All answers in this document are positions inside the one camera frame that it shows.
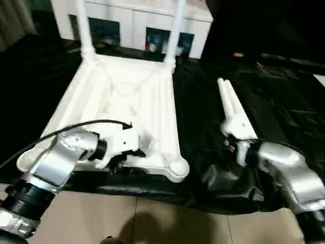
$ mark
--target robotic arm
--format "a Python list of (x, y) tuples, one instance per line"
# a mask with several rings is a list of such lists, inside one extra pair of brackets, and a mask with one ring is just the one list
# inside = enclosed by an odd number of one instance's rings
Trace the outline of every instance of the robotic arm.
[(295, 214), (306, 243), (325, 243), (325, 187), (291, 147), (264, 140), (239, 140), (228, 147), (237, 163), (271, 175)]
[(138, 149), (139, 136), (133, 128), (103, 140), (98, 134), (81, 128), (59, 134), (18, 183), (7, 187), (8, 196), (0, 205), (2, 238), (6, 233), (6, 238), (19, 243), (20, 238), (15, 237), (29, 238), (35, 234), (43, 213), (63, 189), (79, 160), (93, 161), (101, 167), (122, 152)]

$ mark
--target black plastic sheet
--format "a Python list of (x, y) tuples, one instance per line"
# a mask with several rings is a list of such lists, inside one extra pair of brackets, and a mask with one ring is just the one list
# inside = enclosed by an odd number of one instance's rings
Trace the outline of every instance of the black plastic sheet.
[(273, 179), (227, 156), (218, 77), (231, 81), (259, 138), (299, 148), (325, 179), (325, 87), (311, 74), (187, 61), (178, 64), (174, 88), (181, 151), (191, 165), (188, 184), (199, 208), (232, 214), (285, 206)]
[[(163, 59), (162, 55), (120, 47), (100, 47), (97, 52)], [(0, 62), (5, 144), (0, 160), (4, 161), (40, 136), (81, 57), (76, 42), (28, 36), (1, 54)], [(238, 166), (224, 150), (218, 77), (230, 79), (260, 138), (298, 147), (306, 153), (309, 166), (325, 179), (325, 88), (311, 74), (180, 58), (173, 79), (181, 153), (190, 164), (186, 180), (174, 184), (164, 176), (137, 172), (76, 172), (66, 190), (147, 197), (227, 214), (284, 206), (267, 174)], [(12, 183), (19, 175), (12, 162), (0, 169), (0, 182)]]

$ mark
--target table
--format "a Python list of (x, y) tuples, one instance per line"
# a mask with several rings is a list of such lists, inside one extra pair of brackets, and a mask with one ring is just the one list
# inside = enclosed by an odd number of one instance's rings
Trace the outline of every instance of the table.
[[(99, 54), (162, 61), (163, 55), (107, 46)], [(37, 139), (81, 62), (78, 43), (27, 36), (0, 56), (3, 161)], [(160, 175), (76, 172), (66, 190), (132, 195), (224, 214), (273, 211), (283, 206), (272, 179), (242, 169), (223, 153), (224, 120), (217, 77), (228, 78), (261, 138), (290, 143), (325, 179), (325, 87), (308, 73), (236, 62), (179, 59), (174, 94), (180, 149), (191, 166), (173, 184)], [(1, 183), (20, 173), (15, 162), (0, 170)]]

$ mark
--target cabinet door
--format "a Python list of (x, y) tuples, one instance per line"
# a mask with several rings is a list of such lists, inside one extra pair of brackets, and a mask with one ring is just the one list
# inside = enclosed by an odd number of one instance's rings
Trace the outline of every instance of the cabinet door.
[[(132, 10), (102, 4), (85, 4), (87, 16), (90, 18), (89, 24), (93, 37), (105, 35), (106, 32), (114, 32), (109, 29), (118, 23), (117, 31), (119, 33), (120, 45), (122, 47), (133, 47)], [(73, 29), (72, 24), (75, 24), (73, 16), (77, 15), (75, 1), (52, 0), (52, 5), (61, 37), (74, 39), (76, 30)], [(106, 21), (113, 21), (115, 23), (109, 24)]]
[[(147, 28), (163, 29), (171, 31), (174, 25), (174, 17), (147, 12), (134, 11), (133, 14), (133, 44), (134, 48), (145, 50), (147, 41)], [(183, 19), (181, 33), (193, 34), (193, 42), (189, 56), (200, 58), (205, 41), (207, 39), (211, 23)]]

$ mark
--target beige floor tile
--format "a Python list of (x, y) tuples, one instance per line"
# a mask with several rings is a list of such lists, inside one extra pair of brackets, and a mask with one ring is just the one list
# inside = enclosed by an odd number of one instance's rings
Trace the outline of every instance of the beige floor tile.
[[(0, 197), (4, 199), (3, 186)], [(29, 244), (99, 244), (108, 235), (132, 239), (136, 198), (76, 192), (61, 192), (42, 217)]]
[(234, 244), (301, 244), (303, 234), (288, 209), (228, 216)]
[(228, 221), (185, 207), (138, 198), (133, 244), (231, 244)]

